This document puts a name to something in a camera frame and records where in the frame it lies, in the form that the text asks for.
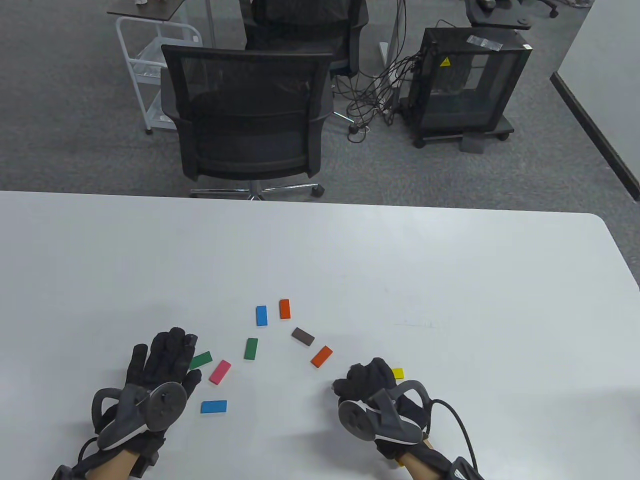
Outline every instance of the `orange block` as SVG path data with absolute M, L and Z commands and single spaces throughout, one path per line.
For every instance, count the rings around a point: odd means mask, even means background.
M 326 359 L 331 356 L 333 350 L 331 350 L 327 345 L 322 347 L 322 349 L 318 352 L 318 354 L 311 360 L 311 363 L 314 364 L 316 368 L 322 367 L 322 364 L 326 362 Z
M 288 299 L 280 300 L 280 318 L 289 320 L 291 318 L 291 304 Z

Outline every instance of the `green block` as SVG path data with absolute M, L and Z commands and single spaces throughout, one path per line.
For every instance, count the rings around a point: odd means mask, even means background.
M 258 339 L 247 339 L 244 349 L 245 360 L 255 360 L 255 351 L 258 350 Z
M 205 353 L 200 353 L 197 356 L 194 356 L 191 365 L 189 365 L 189 369 L 193 370 L 203 366 L 204 364 L 208 364 L 209 362 L 213 362 L 213 358 L 211 358 L 211 352 L 206 351 Z

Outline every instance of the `black box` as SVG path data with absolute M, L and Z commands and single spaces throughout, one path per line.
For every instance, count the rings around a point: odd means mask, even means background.
M 530 54 L 531 46 L 514 30 L 425 29 L 402 101 L 416 137 L 495 130 Z

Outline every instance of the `cart wheel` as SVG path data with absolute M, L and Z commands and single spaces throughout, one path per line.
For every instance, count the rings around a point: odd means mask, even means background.
M 311 196 L 320 198 L 324 195 L 324 187 L 322 185 L 315 186 L 311 189 Z
M 424 141 L 424 138 L 416 138 L 416 139 L 413 141 L 413 146 L 414 146 L 415 148 L 424 148 L 424 146 L 425 146 L 426 144 L 427 144 L 427 142 L 426 142 L 426 141 Z

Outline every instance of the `pink block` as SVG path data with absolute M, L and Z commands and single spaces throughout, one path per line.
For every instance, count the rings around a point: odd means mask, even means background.
M 209 377 L 209 381 L 212 383 L 215 383 L 216 385 L 219 385 L 230 368 L 231 368 L 231 364 L 226 360 L 222 360 L 222 362 L 218 364 L 216 369 L 213 370 L 213 373 Z

